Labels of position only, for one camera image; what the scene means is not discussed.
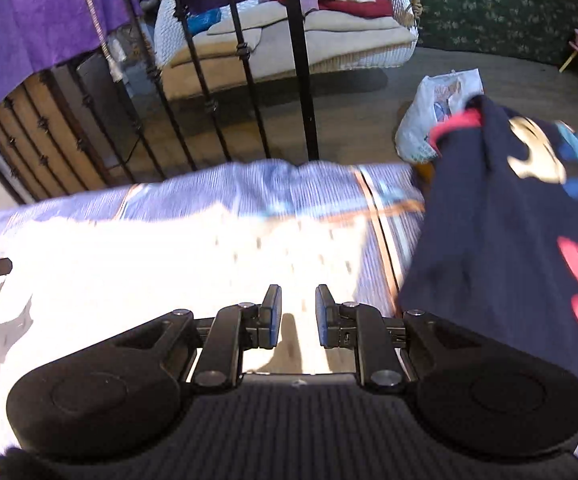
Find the blue plaid bed sheet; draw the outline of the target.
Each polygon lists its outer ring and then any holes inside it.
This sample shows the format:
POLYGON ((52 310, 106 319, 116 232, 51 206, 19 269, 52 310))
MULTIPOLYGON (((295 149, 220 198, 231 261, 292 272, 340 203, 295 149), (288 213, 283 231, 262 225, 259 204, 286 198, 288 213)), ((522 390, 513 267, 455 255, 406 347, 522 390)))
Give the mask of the blue plaid bed sheet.
POLYGON ((23 223, 171 220, 221 205, 238 216, 362 219, 367 233, 351 299, 395 311, 423 221, 423 196, 405 165, 296 167, 287 162, 228 164, 159 184, 135 184, 0 211, 0 238, 23 223))

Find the cream polka dot garment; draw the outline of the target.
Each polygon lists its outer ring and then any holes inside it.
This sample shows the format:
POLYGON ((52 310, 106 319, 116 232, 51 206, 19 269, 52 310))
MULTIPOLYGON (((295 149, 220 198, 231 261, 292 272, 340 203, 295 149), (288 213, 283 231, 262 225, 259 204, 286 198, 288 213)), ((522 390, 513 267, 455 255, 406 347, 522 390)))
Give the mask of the cream polka dot garment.
POLYGON ((0 238, 13 264, 0 278, 0 452, 16 443, 6 399, 25 373, 176 309, 209 318, 258 304, 272 284, 283 293, 279 343, 249 351, 245 369, 350 372, 351 352, 319 343, 315 289, 354 296, 366 233, 358 218, 259 218, 221 205, 171 220, 16 226, 0 238))

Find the white plastic bag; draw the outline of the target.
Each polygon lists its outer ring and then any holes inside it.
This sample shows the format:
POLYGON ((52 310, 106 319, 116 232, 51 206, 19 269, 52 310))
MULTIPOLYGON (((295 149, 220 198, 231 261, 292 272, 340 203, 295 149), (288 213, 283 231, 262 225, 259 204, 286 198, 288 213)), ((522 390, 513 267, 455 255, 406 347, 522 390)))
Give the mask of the white plastic bag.
POLYGON ((395 130, 396 154, 410 164, 429 162, 436 156, 429 140, 431 130, 464 110, 470 98, 482 93, 478 68, 423 77, 395 130))

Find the navy printed garment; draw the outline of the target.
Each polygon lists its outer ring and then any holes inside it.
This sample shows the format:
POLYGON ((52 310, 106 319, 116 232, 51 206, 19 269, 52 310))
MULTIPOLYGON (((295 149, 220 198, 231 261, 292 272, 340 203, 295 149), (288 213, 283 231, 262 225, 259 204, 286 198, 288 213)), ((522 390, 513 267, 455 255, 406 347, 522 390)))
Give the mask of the navy printed garment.
POLYGON ((424 310, 578 376, 578 130, 475 96, 437 156, 403 310, 424 310))

